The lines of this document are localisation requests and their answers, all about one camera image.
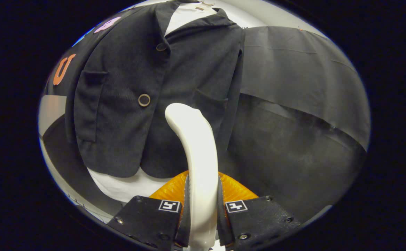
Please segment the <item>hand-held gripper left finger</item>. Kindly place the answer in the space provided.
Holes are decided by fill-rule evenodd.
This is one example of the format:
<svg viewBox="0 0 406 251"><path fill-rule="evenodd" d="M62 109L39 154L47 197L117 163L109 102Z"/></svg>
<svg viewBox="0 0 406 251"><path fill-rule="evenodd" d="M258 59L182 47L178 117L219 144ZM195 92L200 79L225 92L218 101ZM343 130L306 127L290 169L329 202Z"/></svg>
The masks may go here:
<svg viewBox="0 0 406 251"><path fill-rule="evenodd" d="M107 224L112 232L155 251L181 251L190 235L189 172L149 197L135 196Z"/></svg>

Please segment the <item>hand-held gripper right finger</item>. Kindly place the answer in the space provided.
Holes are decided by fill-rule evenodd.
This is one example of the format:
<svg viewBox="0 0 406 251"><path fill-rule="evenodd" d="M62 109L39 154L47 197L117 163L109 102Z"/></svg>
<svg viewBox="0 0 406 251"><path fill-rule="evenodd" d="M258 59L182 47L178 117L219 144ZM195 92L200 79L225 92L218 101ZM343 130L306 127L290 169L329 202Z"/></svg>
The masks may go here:
<svg viewBox="0 0 406 251"><path fill-rule="evenodd" d="M219 173L218 235L227 250L260 250L293 234L300 220L272 196L259 197L230 176Z"/></svg>

